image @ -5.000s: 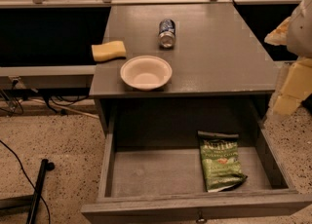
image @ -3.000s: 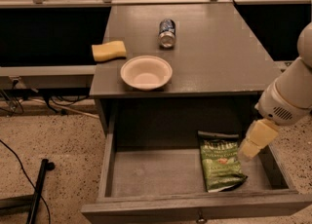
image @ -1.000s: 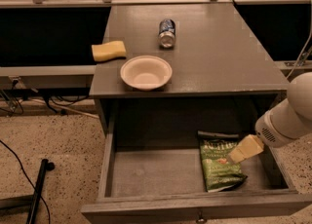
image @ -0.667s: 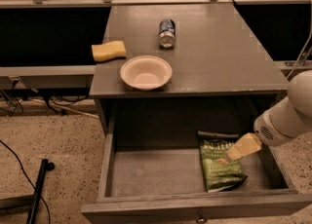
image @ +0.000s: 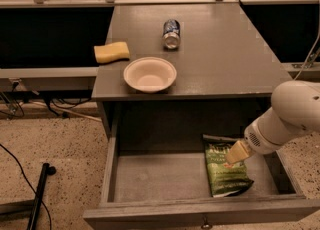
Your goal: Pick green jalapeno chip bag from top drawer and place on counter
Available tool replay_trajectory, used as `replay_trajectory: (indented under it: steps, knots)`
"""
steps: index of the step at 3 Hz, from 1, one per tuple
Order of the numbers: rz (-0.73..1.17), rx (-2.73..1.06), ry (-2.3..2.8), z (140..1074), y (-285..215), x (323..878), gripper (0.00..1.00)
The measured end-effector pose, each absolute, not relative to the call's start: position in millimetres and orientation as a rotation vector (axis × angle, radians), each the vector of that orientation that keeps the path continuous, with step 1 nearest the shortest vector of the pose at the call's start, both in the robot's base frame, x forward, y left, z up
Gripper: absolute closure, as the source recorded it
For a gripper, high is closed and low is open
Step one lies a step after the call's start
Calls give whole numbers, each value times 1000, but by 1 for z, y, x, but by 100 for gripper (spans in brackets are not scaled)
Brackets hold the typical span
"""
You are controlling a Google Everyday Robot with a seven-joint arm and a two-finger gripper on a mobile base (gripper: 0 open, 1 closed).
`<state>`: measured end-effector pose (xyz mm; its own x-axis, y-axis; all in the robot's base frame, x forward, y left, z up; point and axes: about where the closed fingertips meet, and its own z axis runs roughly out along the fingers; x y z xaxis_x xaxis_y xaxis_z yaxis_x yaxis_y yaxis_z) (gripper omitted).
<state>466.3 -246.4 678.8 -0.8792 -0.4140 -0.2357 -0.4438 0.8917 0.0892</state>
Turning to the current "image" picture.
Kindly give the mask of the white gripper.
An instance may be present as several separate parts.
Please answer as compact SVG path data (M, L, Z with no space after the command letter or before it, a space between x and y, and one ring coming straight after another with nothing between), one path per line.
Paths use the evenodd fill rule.
M236 141L225 155L229 164L244 161L254 152L270 154L279 150L290 140L290 128L269 108L245 129L244 139Z

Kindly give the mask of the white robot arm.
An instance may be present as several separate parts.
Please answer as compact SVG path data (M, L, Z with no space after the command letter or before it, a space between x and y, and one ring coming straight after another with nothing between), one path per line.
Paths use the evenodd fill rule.
M271 95L271 107L244 131L225 158L234 164L257 154L270 154L292 139L320 131L320 84L287 81Z

